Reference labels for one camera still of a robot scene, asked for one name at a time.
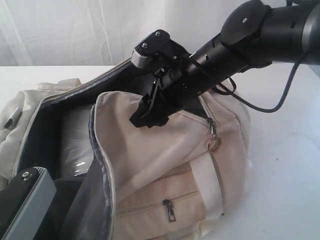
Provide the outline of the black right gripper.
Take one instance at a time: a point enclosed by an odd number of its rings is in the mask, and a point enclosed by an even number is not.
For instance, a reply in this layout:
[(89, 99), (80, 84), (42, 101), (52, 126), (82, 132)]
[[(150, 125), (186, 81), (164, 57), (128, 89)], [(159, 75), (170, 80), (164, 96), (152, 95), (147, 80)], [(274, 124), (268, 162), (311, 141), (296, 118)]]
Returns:
[(157, 80), (129, 120), (136, 128), (162, 127), (168, 116), (248, 65), (238, 50), (214, 37), (194, 54), (179, 59), (176, 66)]

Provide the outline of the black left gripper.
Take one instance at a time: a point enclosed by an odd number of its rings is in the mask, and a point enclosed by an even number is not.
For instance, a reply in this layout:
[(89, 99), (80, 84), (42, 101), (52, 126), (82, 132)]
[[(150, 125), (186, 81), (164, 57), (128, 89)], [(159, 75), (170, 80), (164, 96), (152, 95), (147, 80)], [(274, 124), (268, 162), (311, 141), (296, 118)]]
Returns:
[(37, 231), (38, 240), (58, 240), (59, 231), (83, 182), (83, 178), (59, 178), (53, 181), (56, 193)]

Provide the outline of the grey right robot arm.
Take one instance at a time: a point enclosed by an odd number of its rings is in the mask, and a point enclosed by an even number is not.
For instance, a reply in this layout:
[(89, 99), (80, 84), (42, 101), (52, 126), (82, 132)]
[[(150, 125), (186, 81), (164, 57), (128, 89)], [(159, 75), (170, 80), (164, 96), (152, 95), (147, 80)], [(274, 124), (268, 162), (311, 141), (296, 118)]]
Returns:
[(169, 116), (208, 90), (234, 96), (223, 81), (234, 74), (260, 69), (274, 62), (293, 63), (276, 112), (284, 103), (299, 65), (320, 63), (320, 3), (289, 0), (272, 8), (260, 0), (241, 4), (226, 19), (219, 34), (189, 54), (170, 34), (158, 29), (133, 50), (131, 62), (151, 67), (150, 93), (130, 117), (135, 127), (163, 126)]

